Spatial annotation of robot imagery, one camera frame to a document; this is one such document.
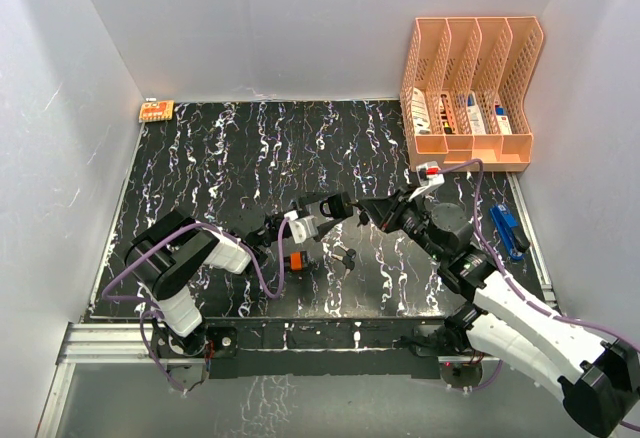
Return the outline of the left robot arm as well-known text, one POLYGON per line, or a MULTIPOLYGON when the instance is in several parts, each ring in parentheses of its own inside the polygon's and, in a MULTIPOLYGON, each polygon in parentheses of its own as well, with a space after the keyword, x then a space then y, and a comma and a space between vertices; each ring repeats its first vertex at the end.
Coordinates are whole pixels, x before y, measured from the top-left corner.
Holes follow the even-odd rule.
POLYGON ((352 215, 346 193, 302 196, 248 232, 225 231, 175 208, 124 248, 122 275, 135 277, 149 292, 152 323, 165 327, 165 343, 177 354, 194 357, 207 346, 207 326, 189 291, 202 267, 234 275, 253 268, 262 291, 276 299, 284 291, 285 274, 303 267, 303 254, 285 255, 284 241, 318 241, 352 215))

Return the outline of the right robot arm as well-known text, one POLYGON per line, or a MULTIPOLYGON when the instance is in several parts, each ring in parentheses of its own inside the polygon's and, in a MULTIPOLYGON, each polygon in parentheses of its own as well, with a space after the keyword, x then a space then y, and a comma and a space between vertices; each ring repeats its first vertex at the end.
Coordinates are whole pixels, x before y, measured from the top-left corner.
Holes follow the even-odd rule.
POLYGON ((382 232, 404 232, 439 264, 441 281, 464 305, 446 321, 447 346, 492 355, 547 389, 581 428, 608 437, 639 402, 639 351, 628 341, 555 311, 501 272, 472 242, 457 205, 432 209, 409 191, 358 201, 382 232))

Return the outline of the black head key set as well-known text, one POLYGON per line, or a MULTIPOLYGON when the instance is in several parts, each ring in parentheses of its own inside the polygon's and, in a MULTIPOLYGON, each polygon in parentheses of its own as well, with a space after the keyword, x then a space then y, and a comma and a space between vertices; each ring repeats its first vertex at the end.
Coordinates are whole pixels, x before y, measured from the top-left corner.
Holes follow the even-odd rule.
POLYGON ((358 227, 367 226, 369 224, 369 222, 370 222, 370 218, 369 218, 368 213, 364 209, 359 208, 358 209, 358 223, 357 223, 357 226, 358 227))

